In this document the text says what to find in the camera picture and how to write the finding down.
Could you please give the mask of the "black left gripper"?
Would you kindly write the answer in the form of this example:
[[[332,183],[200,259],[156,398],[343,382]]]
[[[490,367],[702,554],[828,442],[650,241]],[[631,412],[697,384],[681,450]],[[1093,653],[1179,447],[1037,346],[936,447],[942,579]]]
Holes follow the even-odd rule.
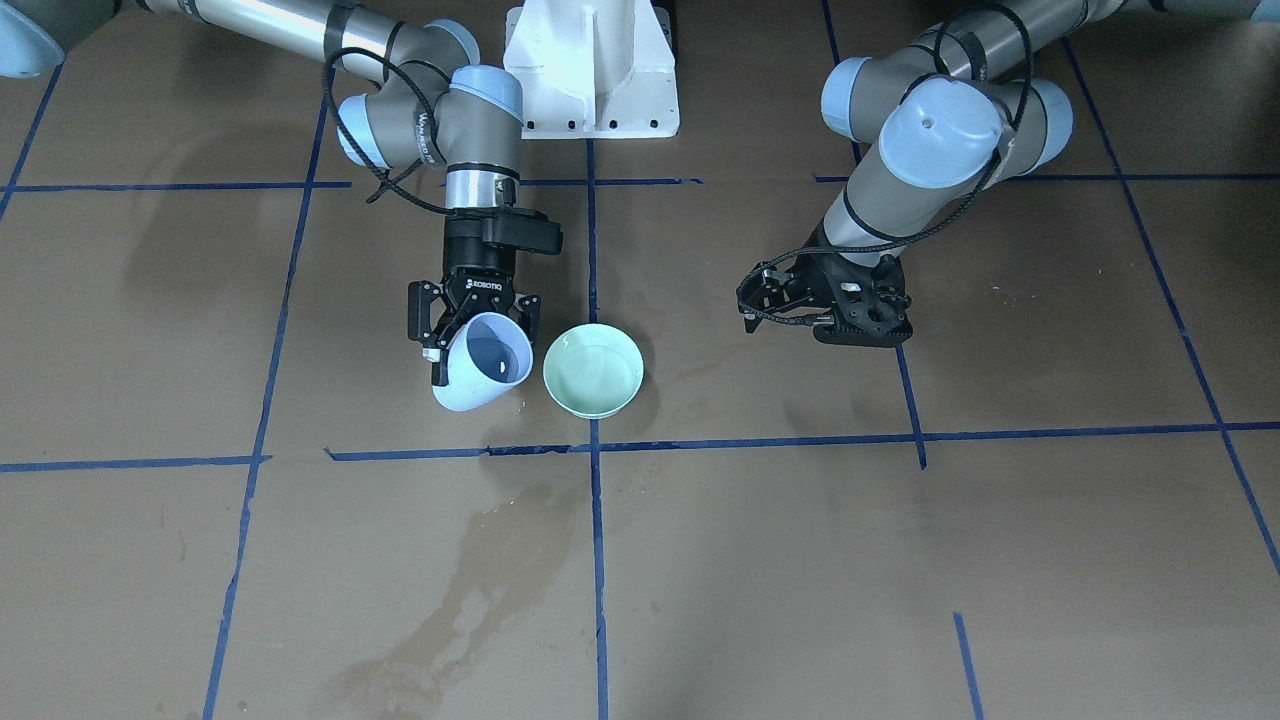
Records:
[[[911,297],[899,258],[882,255],[876,265],[865,266],[826,246],[809,249],[808,256],[812,261],[795,259],[785,269],[777,263],[758,263],[740,282],[739,301],[815,300],[828,311],[785,315],[744,307],[749,334],[769,322],[813,328],[815,340],[824,345],[893,348],[913,337],[908,319]]]

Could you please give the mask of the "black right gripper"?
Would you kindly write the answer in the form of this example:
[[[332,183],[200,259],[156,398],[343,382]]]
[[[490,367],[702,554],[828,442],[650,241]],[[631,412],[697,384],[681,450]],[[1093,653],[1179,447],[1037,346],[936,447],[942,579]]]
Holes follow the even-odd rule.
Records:
[[[453,318],[480,313],[511,316],[531,347],[538,345],[541,296],[515,292],[516,250],[503,245],[503,220],[511,211],[462,211],[444,224],[442,286],[415,281],[407,288],[407,337],[419,343],[431,364],[431,384],[447,387]]]

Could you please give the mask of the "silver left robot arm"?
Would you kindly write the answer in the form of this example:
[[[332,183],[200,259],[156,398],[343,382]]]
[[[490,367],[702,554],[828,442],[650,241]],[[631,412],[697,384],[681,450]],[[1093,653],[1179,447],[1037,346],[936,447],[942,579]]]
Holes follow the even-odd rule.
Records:
[[[1123,12],[1277,19],[1275,1],[982,1],[890,56],[842,60],[820,114],[861,147],[861,160],[800,249],[742,278],[746,332],[769,322],[808,328],[826,345],[909,340],[901,252],[1065,149],[1073,108],[1057,85],[1036,78],[1036,53]]]

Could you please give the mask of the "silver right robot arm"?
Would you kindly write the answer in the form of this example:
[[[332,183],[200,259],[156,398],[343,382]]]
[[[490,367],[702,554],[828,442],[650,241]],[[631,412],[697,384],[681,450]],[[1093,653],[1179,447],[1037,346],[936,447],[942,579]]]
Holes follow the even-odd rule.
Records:
[[[439,19],[412,26],[357,1],[142,1],[320,61],[346,155],[379,193],[443,218],[443,277],[408,288],[410,340],[436,400],[486,402],[532,369],[540,300],[515,287],[520,252],[557,255],[559,224],[518,205],[524,92],[483,64],[475,37]]]

